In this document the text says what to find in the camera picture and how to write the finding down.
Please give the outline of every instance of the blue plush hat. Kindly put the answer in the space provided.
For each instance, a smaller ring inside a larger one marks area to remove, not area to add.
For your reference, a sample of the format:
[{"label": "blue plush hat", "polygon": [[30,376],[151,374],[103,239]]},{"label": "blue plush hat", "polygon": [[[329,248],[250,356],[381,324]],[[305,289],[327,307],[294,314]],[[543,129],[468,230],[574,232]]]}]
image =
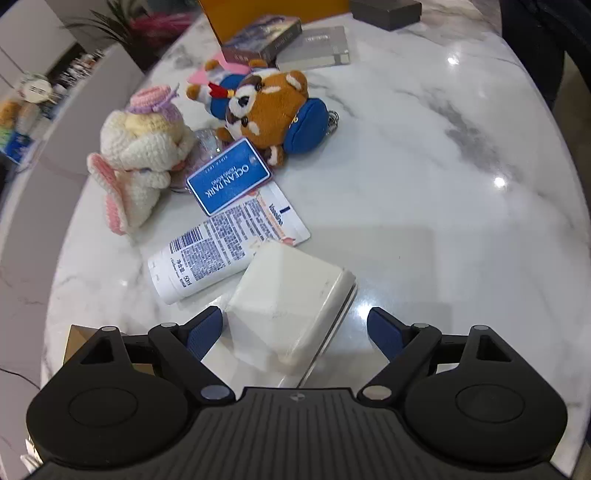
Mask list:
[{"label": "blue plush hat", "polygon": [[319,98],[308,98],[297,111],[283,140],[285,153],[306,153],[316,148],[329,127],[329,112]]}]

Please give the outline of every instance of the product card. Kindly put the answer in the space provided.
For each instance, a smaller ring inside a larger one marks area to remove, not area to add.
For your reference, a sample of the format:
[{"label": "product card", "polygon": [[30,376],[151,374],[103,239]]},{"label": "product card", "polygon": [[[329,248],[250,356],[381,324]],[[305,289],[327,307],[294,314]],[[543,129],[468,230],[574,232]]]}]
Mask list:
[{"label": "product card", "polygon": [[212,216],[270,177],[264,160],[243,138],[191,175],[187,185]]}]

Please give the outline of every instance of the orange box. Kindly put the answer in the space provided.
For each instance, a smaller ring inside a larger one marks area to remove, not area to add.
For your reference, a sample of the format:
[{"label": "orange box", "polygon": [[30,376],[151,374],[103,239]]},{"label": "orange box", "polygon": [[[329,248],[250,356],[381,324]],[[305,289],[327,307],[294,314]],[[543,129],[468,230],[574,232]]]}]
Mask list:
[{"label": "orange box", "polygon": [[349,11],[349,0],[200,0],[218,42],[230,40],[239,30],[263,15],[299,17],[302,24]]}]

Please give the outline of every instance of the plush toy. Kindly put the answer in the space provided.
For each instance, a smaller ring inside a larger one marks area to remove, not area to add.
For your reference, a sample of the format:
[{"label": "plush toy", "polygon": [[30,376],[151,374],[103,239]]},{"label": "plush toy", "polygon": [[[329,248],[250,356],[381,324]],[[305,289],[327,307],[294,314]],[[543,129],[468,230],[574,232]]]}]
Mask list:
[{"label": "plush toy", "polygon": [[136,93],[125,112],[114,111],[100,131],[100,154],[88,156],[88,171],[106,190],[109,228],[130,233],[150,216],[169,170],[182,168],[195,136],[171,100],[176,89]]},{"label": "plush toy", "polygon": [[324,102],[309,98],[308,81],[298,70],[280,72],[253,60],[248,75],[226,72],[217,60],[205,65],[208,85],[190,85],[187,96],[205,105],[225,121],[217,135],[222,141],[247,137],[271,167],[280,166],[286,154],[316,147],[336,127],[338,115]]}]

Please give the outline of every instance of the metal screw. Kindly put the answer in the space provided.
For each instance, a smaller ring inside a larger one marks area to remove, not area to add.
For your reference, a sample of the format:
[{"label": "metal screw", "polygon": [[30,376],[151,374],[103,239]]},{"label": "metal screw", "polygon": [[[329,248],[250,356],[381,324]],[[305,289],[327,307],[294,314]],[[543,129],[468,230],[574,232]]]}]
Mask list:
[{"label": "metal screw", "polygon": [[370,385],[363,389],[363,396],[370,400],[386,400],[392,395],[392,390],[383,385]]},{"label": "metal screw", "polygon": [[201,396],[208,400],[221,400],[230,394],[230,389],[225,385],[208,385],[201,389]]}]

